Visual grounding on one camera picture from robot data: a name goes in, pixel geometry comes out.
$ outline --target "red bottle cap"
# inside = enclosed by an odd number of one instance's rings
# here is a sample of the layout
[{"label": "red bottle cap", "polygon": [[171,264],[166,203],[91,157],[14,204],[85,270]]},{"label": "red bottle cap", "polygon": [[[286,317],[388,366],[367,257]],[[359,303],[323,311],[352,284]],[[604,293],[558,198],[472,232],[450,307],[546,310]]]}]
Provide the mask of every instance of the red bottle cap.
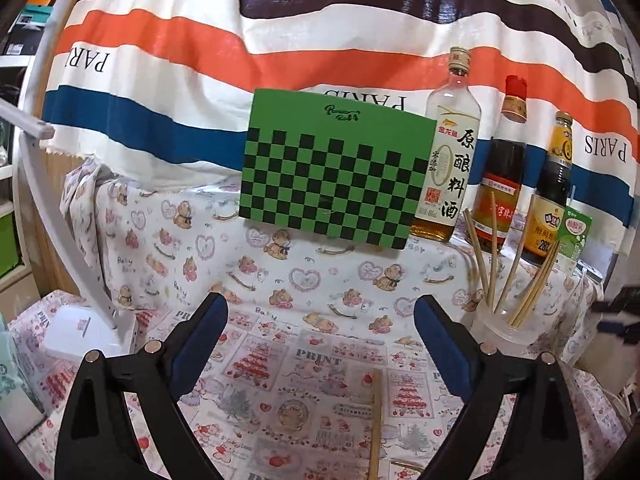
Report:
[{"label": "red bottle cap", "polygon": [[527,99],[527,82],[516,75],[508,75],[506,79],[505,94]]}]

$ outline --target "black and green checkered pattern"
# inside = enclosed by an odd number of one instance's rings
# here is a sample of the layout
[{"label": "black and green checkered pattern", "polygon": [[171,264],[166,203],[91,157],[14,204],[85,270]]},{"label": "black and green checkered pattern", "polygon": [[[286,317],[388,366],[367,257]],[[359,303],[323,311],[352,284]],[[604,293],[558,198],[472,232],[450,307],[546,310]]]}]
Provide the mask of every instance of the black and green checkered pattern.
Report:
[{"label": "black and green checkered pattern", "polygon": [[427,166],[357,140],[249,128],[240,216],[402,249]]}]

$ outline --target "dark liquid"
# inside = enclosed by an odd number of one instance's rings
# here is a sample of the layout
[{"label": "dark liquid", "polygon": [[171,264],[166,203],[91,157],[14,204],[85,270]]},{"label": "dark liquid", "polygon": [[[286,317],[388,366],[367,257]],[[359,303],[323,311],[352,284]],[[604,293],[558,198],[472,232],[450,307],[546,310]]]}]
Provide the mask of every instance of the dark liquid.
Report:
[{"label": "dark liquid", "polygon": [[[510,180],[515,184],[522,184],[526,147],[527,145],[524,142],[492,139],[483,173],[491,173],[495,176]],[[489,240],[478,237],[478,241],[483,251],[491,252],[491,242]],[[500,250],[501,247],[502,244],[498,242],[498,250]]]},{"label": "dark liquid", "polygon": [[[551,200],[561,207],[566,207],[566,199],[571,191],[571,169],[547,160],[542,168],[542,172],[538,177],[538,185],[536,186],[536,194],[542,198]],[[530,264],[537,266],[542,265],[545,261],[544,256],[528,251],[527,248],[522,249],[522,259]]]}]

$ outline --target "teddy bear print tablecloth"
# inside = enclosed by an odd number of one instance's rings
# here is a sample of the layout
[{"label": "teddy bear print tablecloth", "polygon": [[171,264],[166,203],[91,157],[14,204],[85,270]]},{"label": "teddy bear print tablecloth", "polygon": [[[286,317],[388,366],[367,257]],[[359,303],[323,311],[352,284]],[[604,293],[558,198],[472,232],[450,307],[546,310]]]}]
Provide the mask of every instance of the teddy bear print tablecloth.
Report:
[{"label": "teddy bear print tablecloth", "polygon": [[[20,444],[52,479],[60,421],[76,368],[44,356],[39,344],[57,308],[80,298],[57,291],[11,325],[26,373],[49,414]],[[189,317],[183,310],[138,312],[138,346],[164,339]],[[225,331],[193,391],[178,405],[225,480],[364,480],[371,433],[372,372],[383,373],[379,478],[407,480],[424,466],[452,427],[462,403],[452,397],[422,344],[412,338],[360,339],[295,325],[230,305]],[[625,438],[615,412],[589,374],[567,369],[578,418],[586,478],[607,463]],[[145,460],[168,476],[144,422],[127,394]],[[505,397],[476,468],[490,468],[504,437],[513,397]]]},{"label": "teddy bear print tablecloth", "polygon": [[[179,193],[146,192],[93,161],[69,174],[61,200],[76,243],[123,308],[192,312],[207,291],[278,322],[372,342],[415,340],[413,305],[433,294],[470,326],[481,291],[471,247],[410,237],[402,251],[329,239],[238,217],[239,180]],[[513,254],[498,261],[501,290]],[[536,268],[521,262],[508,299]],[[573,364],[594,335],[588,306],[601,289],[554,270],[536,311],[530,355],[551,350]]]}]

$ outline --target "metal screw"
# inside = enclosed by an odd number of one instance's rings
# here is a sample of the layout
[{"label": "metal screw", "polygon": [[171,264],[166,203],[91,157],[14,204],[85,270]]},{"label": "metal screw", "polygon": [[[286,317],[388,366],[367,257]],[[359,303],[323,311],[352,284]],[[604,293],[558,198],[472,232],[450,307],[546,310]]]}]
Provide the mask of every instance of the metal screw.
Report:
[{"label": "metal screw", "polygon": [[88,363],[95,363],[98,359],[100,359],[100,352],[97,350],[89,350],[84,356],[84,360]]},{"label": "metal screw", "polygon": [[145,352],[148,354],[155,354],[162,348],[162,341],[158,339],[152,339],[145,345]]},{"label": "metal screw", "polygon": [[480,351],[483,354],[493,355],[498,351],[498,349],[497,349],[497,347],[495,345],[493,345],[491,343],[481,343],[480,344]]},{"label": "metal screw", "polygon": [[556,362],[556,358],[554,357],[554,355],[549,352],[544,352],[541,355],[541,359],[545,365],[552,365],[553,363]]}]

